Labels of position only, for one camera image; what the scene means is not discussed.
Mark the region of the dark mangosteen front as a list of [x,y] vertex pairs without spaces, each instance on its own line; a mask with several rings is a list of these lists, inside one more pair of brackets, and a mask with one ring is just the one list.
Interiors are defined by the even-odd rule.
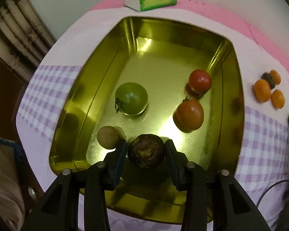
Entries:
[[128,145],[127,155],[139,169],[158,168],[165,158],[165,145],[157,135],[141,134]]

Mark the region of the dark mangosteen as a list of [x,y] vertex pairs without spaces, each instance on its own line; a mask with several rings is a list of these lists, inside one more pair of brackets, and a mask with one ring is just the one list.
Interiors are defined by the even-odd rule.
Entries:
[[271,90],[275,88],[276,83],[274,82],[273,76],[270,73],[267,73],[267,72],[263,73],[261,75],[261,78],[268,82]]
[[139,169],[158,168],[165,158],[165,145],[157,135],[141,134],[128,145],[127,155]]

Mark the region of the red tomato back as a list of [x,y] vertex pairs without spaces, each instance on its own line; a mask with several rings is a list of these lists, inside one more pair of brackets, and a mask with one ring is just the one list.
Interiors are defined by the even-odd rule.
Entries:
[[204,122],[202,105],[196,99],[186,99],[180,103],[175,115],[179,124],[188,131],[198,130]]

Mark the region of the red tomato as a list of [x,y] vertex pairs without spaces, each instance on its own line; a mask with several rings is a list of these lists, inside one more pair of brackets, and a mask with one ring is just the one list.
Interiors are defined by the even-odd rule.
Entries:
[[206,93],[211,89],[212,83],[211,76],[204,70],[196,69],[189,75],[188,84],[195,93]]
[[188,131],[198,130],[204,122],[202,105],[196,99],[186,99],[180,103],[175,115],[179,124]]

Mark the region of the yellow-orange mandarin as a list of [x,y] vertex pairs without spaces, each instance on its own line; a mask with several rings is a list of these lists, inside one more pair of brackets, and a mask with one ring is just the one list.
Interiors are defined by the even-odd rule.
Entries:
[[271,94],[271,103],[276,109],[282,109],[284,107],[285,97],[280,90],[277,89]]

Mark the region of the green tomato front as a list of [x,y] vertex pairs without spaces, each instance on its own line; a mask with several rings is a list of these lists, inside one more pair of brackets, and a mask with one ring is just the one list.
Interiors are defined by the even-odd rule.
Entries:
[[121,84],[115,92],[115,110],[128,116],[141,114],[148,106],[146,89],[135,82]]

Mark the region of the small back orange mandarin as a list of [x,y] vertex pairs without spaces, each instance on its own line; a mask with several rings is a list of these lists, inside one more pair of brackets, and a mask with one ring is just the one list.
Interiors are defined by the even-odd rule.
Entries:
[[272,76],[272,79],[274,81],[274,83],[276,85],[279,85],[281,83],[281,76],[280,74],[276,71],[276,70],[271,70],[270,72],[270,75]]

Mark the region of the pink purple checked tablecloth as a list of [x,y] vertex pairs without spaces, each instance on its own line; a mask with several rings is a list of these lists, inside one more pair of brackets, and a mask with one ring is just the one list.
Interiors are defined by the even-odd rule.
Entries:
[[[258,206],[271,230],[285,207],[289,180],[289,57],[240,17],[199,0],[136,12],[124,0],[103,0],[76,21],[55,43],[35,71],[17,113],[16,126],[29,164],[43,189],[56,179],[49,155],[60,114],[81,69],[93,51],[123,18],[152,17],[178,21],[221,35],[233,44],[243,85],[244,129],[233,174]],[[253,85],[276,70],[285,97],[282,109],[257,101]]]

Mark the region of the small brown kiwi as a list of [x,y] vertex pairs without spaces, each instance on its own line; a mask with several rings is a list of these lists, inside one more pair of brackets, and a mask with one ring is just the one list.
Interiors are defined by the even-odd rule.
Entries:
[[119,133],[112,126],[104,126],[97,133],[98,143],[105,149],[114,149],[119,140]]

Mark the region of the large orange mandarin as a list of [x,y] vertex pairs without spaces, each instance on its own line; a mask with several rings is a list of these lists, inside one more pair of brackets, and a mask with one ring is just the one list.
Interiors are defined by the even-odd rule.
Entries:
[[253,85],[253,91],[256,99],[260,103],[268,102],[271,98],[271,88],[265,79],[259,79]]

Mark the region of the red tomato front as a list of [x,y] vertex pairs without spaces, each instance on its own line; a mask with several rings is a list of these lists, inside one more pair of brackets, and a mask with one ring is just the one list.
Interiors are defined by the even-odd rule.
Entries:
[[211,76],[204,70],[196,69],[189,75],[188,84],[195,93],[206,93],[211,89],[212,83]]

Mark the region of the red gold toffee tin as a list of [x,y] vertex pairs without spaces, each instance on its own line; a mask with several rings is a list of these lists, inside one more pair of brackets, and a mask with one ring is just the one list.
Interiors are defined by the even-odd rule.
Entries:
[[[173,115],[189,96],[186,85],[196,69],[207,71],[213,85],[199,100],[202,126],[185,132]],[[138,83],[148,93],[148,106],[137,116],[115,110],[115,92],[126,82]],[[171,139],[203,169],[234,174],[244,129],[244,98],[233,44],[178,21],[121,19],[93,51],[69,92],[49,155],[53,173],[66,168],[77,172],[103,160],[107,149],[97,142],[97,132],[104,126],[117,128],[128,142],[141,134]]]

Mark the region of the dark mangosteen back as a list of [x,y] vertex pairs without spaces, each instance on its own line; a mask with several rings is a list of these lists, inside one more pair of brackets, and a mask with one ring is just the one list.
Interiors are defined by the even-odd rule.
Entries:
[[267,73],[267,72],[263,73],[261,75],[261,78],[268,82],[271,90],[275,88],[276,83],[274,82],[273,76],[270,73]]

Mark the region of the beige patterned curtain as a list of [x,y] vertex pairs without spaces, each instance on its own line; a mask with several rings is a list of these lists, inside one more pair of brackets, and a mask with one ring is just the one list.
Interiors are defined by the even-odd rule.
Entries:
[[55,39],[29,0],[0,1],[0,61],[29,82]]

